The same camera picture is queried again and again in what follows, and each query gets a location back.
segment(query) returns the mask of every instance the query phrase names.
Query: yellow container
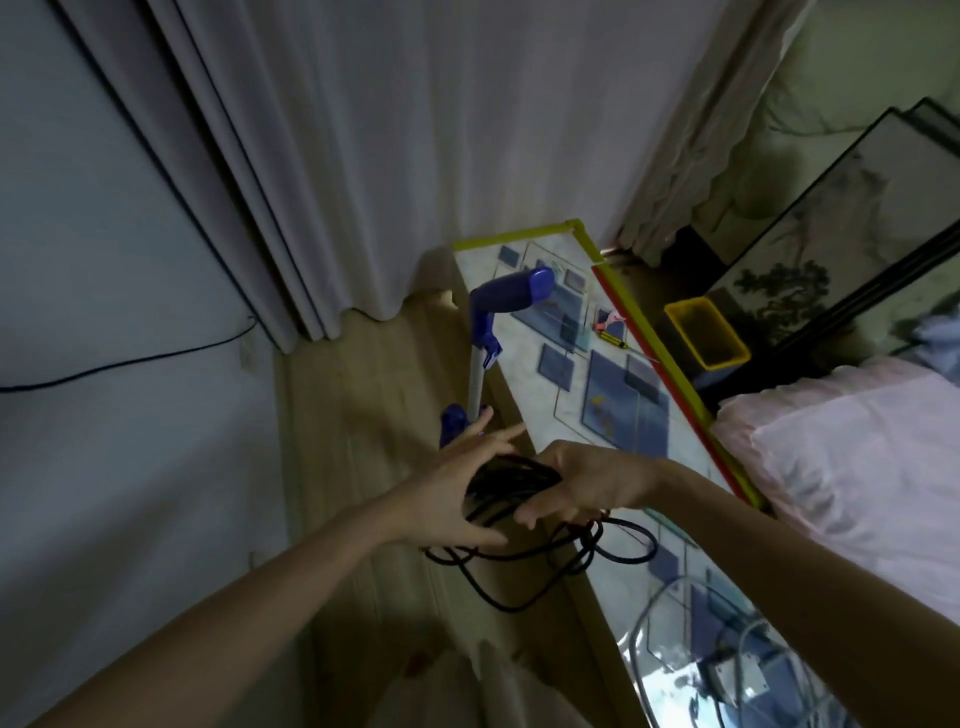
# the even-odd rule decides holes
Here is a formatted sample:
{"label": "yellow container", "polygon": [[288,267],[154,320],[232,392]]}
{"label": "yellow container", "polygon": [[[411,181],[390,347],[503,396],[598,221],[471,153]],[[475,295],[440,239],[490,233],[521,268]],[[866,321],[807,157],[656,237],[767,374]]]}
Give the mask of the yellow container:
{"label": "yellow container", "polygon": [[715,372],[750,361],[750,350],[710,299],[701,296],[668,303],[663,312],[705,371]]}

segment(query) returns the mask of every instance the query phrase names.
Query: desk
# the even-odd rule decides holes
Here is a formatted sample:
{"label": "desk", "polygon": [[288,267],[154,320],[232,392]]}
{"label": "desk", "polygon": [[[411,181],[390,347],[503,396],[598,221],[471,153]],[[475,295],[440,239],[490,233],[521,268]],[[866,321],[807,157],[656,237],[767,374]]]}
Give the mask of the desk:
{"label": "desk", "polygon": [[[692,421],[690,403],[678,397],[676,382],[665,380],[664,369],[658,366],[662,362],[651,355],[655,348],[650,341],[637,339],[635,334],[642,336],[642,331],[621,322],[609,324],[608,331],[622,346],[594,332],[598,320],[617,310],[611,281],[605,278],[615,274],[602,264],[592,244],[585,244],[583,235],[578,240],[574,225],[564,225],[527,231],[529,236],[512,234],[455,246],[459,279],[454,300],[465,316],[468,291],[488,280],[544,265],[555,273],[557,283],[548,301],[517,314],[499,314],[494,321],[503,353],[488,371],[487,381],[505,421],[525,422],[537,452],[565,439],[666,456],[718,488],[747,500],[756,497],[744,492],[742,482],[731,477],[729,462],[705,442],[702,427]],[[620,308],[629,308],[617,302]],[[621,313],[631,317],[628,310]],[[743,626],[737,622],[754,611],[753,605],[666,518],[626,509],[614,514],[649,529],[660,543],[658,556],[640,566],[598,558],[586,578],[569,579],[568,588],[621,720],[637,724],[642,713],[630,668],[631,631],[666,582],[688,575],[696,581],[676,583],[640,625],[636,657],[648,698],[646,711],[662,726],[737,725],[735,710],[698,689],[702,683],[698,663],[716,657],[725,646],[736,648],[738,627]],[[601,543],[625,556],[646,551],[646,544],[611,526]],[[748,636],[747,649],[761,658],[781,652],[785,643],[776,630],[761,632]],[[769,691],[747,703],[744,728],[792,727],[806,711],[801,690],[808,690],[807,681],[813,681],[815,694],[823,691],[794,656],[772,660],[763,673]]]}

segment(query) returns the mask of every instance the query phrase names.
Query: pink bedding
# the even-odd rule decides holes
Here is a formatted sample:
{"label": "pink bedding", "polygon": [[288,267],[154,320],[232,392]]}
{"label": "pink bedding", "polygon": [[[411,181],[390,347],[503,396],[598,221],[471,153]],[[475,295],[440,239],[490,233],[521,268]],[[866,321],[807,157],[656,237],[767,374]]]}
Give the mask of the pink bedding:
{"label": "pink bedding", "polygon": [[876,357],[727,400],[713,433],[784,522],[960,623],[960,388]]}

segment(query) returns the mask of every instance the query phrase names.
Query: black cable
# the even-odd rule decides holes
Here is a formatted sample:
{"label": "black cable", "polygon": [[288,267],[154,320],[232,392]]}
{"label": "black cable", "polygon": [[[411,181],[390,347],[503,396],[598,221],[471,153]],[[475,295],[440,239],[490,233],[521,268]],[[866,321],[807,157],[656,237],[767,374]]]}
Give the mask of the black cable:
{"label": "black cable", "polygon": [[[477,471],[476,475],[470,481],[469,487],[467,488],[467,496],[475,503],[475,506],[467,515],[467,520],[469,522],[479,522],[481,525],[489,528],[495,523],[512,516],[520,503],[547,488],[552,488],[560,481],[561,477],[557,471],[538,463],[536,460],[530,460],[517,455],[502,455],[496,457]],[[496,507],[496,510],[491,515],[486,515],[490,513],[494,507]],[[630,533],[630,531],[636,531],[642,534],[650,541],[649,550],[642,556],[637,557],[617,556],[610,553],[600,546],[599,543],[603,537],[604,523],[611,523],[620,527],[635,539],[636,536]],[[487,561],[499,562],[520,561],[521,559],[529,559],[555,551],[558,548],[563,548],[578,541],[580,542],[580,547],[573,557],[560,567],[539,591],[516,606],[502,604],[487,594],[467,568],[467,564],[472,559],[485,559]],[[550,534],[550,538],[546,544],[528,548],[518,553],[484,553],[478,548],[465,548],[462,546],[444,548],[449,558],[438,556],[429,548],[425,548],[423,553],[436,564],[459,569],[470,586],[473,587],[473,590],[494,609],[506,612],[507,614],[516,614],[532,606],[565,576],[583,573],[590,564],[593,563],[593,558],[598,553],[617,564],[644,564],[657,555],[658,548],[659,545],[654,535],[643,526],[614,518],[610,515],[604,515],[599,521],[591,521],[587,525],[561,523],[554,529],[553,533]]]}
{"label": "black cable", "polygon": [[131,364],[142,364],[145,361],[157,361],[158,359],[166,359],[170,356],[180,356],[184,353],[192,352],[201,352],[204,349],[212,349],[213,347],[223,346],[224,344],[229,344],[231,341],[236,341],[241,336],[250,333],[256,328],[256,325],[259,323],[253,316],[248,316],[248,320],[252,319],[253,323],[250,324],[240,333],[235,336],[230,336],[229,339],[224,339],[223,341],[216,341],[213,344],[204,344],[201,347],[194,347],[193,349],[182,349],[178,352],[168,352],[168,353],[158,353],[153,356],[141,356],[138,359],[127,359],[126,361],[118,361],[113,364],[104,364],[102,367],[95,367],[94,369],[87,369],[84,372],[77,372],[74,375],[63,376],[60,379],[51,379],[50,381],[41,381],[37,384],[15,384],[9,387],[0,387],[0,394],[11,394],[13,392],[33,392],[37,389],[46,389],[47,387],[56,387],[61,384],[66,384],[70,381],[76,381],[77,379],[83,379],[85,376],[92,376],[99,374],[100,372],[105,372],[109,369],[116,369],[118,367],[129,367]]}

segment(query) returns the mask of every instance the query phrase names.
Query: electrical outlet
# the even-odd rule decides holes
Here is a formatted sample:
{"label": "electrical outlet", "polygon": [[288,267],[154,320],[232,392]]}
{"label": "electrical outlet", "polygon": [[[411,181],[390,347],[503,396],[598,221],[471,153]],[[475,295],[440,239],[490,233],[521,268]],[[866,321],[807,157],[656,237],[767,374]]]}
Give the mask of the electrical outlet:
{"label": "electrical outlet", "polygon": [[253,331],[240,339],[240,369],[256,373],[256,337]]}

